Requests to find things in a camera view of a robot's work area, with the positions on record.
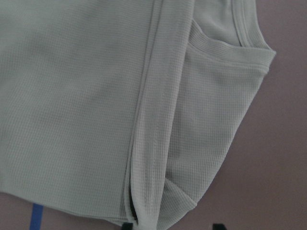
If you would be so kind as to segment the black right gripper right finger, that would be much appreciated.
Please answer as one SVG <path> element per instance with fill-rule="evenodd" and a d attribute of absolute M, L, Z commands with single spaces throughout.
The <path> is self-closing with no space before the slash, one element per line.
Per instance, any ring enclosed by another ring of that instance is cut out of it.
<path fill-rule="evenodd" d="M 227 230 L 227 228 L 223 223 L 213 223 L 212 230 Z"/>

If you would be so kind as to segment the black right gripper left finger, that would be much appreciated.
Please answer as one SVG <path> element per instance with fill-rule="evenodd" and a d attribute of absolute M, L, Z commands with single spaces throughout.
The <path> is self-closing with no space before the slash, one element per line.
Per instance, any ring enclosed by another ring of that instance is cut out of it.
<path fill-rule="evenodd" d="M 133 223 L 125 222 L 121 226 L 121 230 L 133 230 Z"/>

